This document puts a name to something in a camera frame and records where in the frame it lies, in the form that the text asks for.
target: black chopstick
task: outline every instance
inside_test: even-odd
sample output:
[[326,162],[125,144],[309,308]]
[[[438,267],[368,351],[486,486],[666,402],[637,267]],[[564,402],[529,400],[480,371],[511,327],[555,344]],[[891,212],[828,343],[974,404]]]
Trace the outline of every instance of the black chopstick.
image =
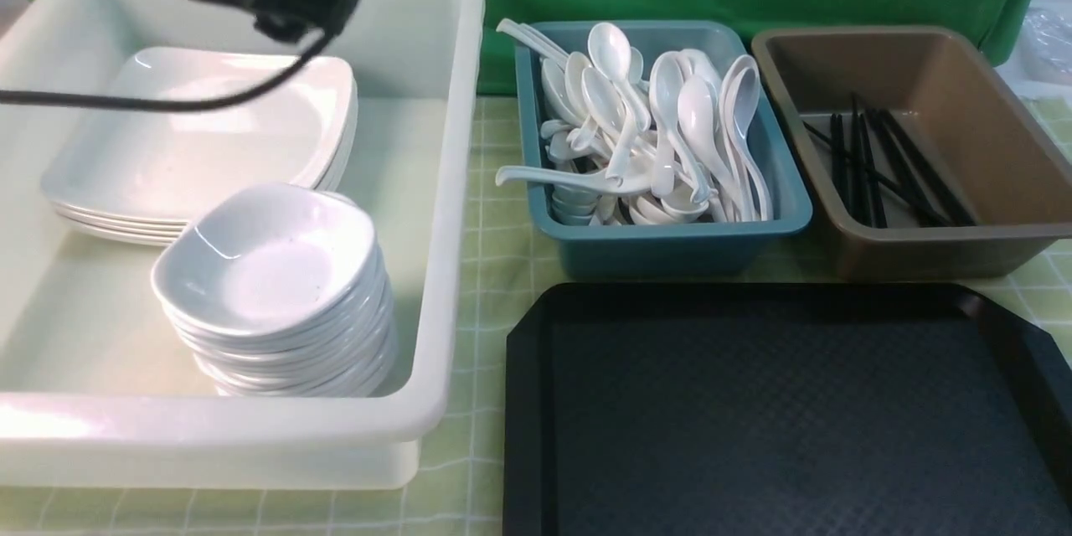
[[920,226],[937,226],[941,224],[936,222],[932,215],[936,214],[934,205],[930,205],[930,200],[927,200],[926,193],[923,192],[919,181],[915,180],[915,175],[912,174],[912,169],[905,162],[905,155],[900,154],[900,150],[897,149],[897,144],[893,142],[893,136],[890,135],[890,131],[885,129],[884,123],[878,119],[877,113],[874,109],[865,109],[864,115],[867,120],[870,121],[872,129],[875,132],[875,138],[878,139],[878,144],[882,146],[882,153],[885,154],[885,161],[890,164],[890,169],[893,170],[894,180],[900,185],[904,185],[906,192],[917,200],[915,204],[909,204],[912,212],[915,214],[915,220],[919,220]]
[[881,109],[879,116],[882,118],[882,121],[885,121],[893,135],[896,136],[897,143],[905,150],[908,160],[915,166],[915,172],[923,177],[924,182],[935,193],[935,197],[938,197],[938,204],[946,210],[949,218],[953,220],[953,224],[957,224],[957,226],[974,226],[976,220],[972,220],[968,210],[961,204],[961,200],[957,199],[956,195],[953,195],[952,190],[949,190],[949,185],[942,182],[941,177],[935,172],[934,166],[923,157],[922,151],[919,150],[919,147],[915,147],[915,144],[908,137],[905,129],[900,128],[900,124],[894,119],[892,113],[888,111],[888,109]]
[[[827,147],[829,147],[831,150],[831,155],[835,155],[835,158],[840,158],[842,162],[852,163],[852,158],[847,151],[838,151],[834,149],[834,143],[830,139],[830,136],[827,136],[825,134],[823,134],[823,132],[819,132],[818,129],[807,123],[807,121],[803,121],[803,123],[804,128],[807,129],[808,132],[812,132],[812,134],[815,135],[816,138],[819,138],[822,143],[827,144]],[[900,187],[897,185],[895,181],[890,180],[888,177],[883,176],[883,174],[879,173],[879,170],[870,170],[869,168],[867,168],[867,166],[863,166],[863,168],[867,170],[869,176],[873,177],[876,181],[878,181],[879,184],[884,185],[890,193],[894,193],[894,195],[896,195],[898,199],[904,202],[905,205],[908,205],[908,207],[919,212],[923,212],[924,215],[933,220],[933,222],[935,224],[938,224],[939,226],[953,226],[953,224],[951,224],[949,220],[946,220],[942,215],[939,215],[938,212],[935,212],[932,208],[922,207],[922,204],[919,204],[918,200],[915,200],[917,197],[912,197],[910,193],[905,193],[904,190],[902,190]]]
[[[855,101],[853,101],[853,113],[855,111]],[[860,121],[860,135],[864,144],[864,165],[867,166],[869,173],[874,173],[877,169],[875,169],[875,154],[870,147],[870,136],[867,134],[867,120],[864,119],[862,113],[858,113],[854,117]],[[873,226],[877,228],[887,227],[889,223],[885,220],[885,208],[882,205],[882,192],[878,190],[878,182],[874,178],[867,179],[867,192],[870,195],[872,215],[875,219]]]
[[[832,113],[830,116],[830,136],[833,139],[831,143],[831,149],[836,153],[845,153],[845,121],[842,120],[840,113]],[[845,162],[833,162],[831,165],[832,176],[834,177],[834,189],[837,189],[837,195],[842,197],[842,203],[845,207],[849,207],[849,181],[848,176],[845,174]]]
[[864,139],[860,134],[860,113],[857,100],[852,98],[852,218],[864,226],[875,226],[870,215],[870,198],[867,196],[867,174],[864,170]]

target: green checkered tablecloth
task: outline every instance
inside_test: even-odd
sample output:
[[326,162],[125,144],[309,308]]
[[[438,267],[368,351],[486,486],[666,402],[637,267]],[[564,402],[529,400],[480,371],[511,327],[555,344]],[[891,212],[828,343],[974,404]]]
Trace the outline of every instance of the green checkered tablecloth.
[[[1027,102],[1072,155],[1072,109]],[[472,536],[501,532],[506,334],[536,296],[565,280],[555,247],[533,230],[524,184],[496,188],[520,163],[517,102],[478,102],[473,132],[458,347],[447,415],[405,490],[285,492],[0,489],[0,533],[103,535]],[[807,234],[771,247],[740,281],[830,281]],[[1072,361],[1072,241],[1011,277],[966,283],[1045,327]]]

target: black serving tray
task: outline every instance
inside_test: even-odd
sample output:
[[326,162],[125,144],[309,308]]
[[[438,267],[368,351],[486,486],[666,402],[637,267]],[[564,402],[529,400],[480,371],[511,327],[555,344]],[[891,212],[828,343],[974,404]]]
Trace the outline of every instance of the black serving tray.
[[506,371],[507,536],[1072,535],[1072,370],[959,285],[559,285]]

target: teal plastic bin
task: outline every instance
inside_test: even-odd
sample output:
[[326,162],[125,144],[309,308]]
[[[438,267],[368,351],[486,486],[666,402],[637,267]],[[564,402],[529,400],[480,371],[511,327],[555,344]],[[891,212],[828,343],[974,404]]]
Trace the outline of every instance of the teal plastic bin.
[[[536,29],[566,51],[584,51],[594,21],[538,24]],[[727,26],[713,21],[615,21],[644,56],[644,77],[660,53],[700,48],[725,73],[745,48]],[[524,161],[552,166],[539,138],[549,119],[539,81],[539,55],[517,47],[518,105]],[[765,91],[748,131],[748,148],[771,190],[774,220],[742,224],[669,226],[567,226],[551,217],[551,185],[532,184],[533,223],[559,242],[562,266],[577,280],[713,277],[747,268],[773,239],[802,230],[812,220],[812,200],[786,144]]]

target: white plastic bin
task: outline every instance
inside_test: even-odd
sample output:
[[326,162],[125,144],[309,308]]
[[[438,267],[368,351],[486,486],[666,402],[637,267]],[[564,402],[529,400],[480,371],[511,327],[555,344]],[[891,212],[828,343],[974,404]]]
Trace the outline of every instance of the white plastic bin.
[[[370,399],[215,397],[149,287],[159,250],[70,232],[38,192],[80,109],[0,105],[0,483],[398,488],[450,379],[483,0],[362,0],[327,55],[359,86],[340,188],[370,212],[402,360]],[[0,86],[100,92],[139,48],[286,53],[185,0],[36,0]]]

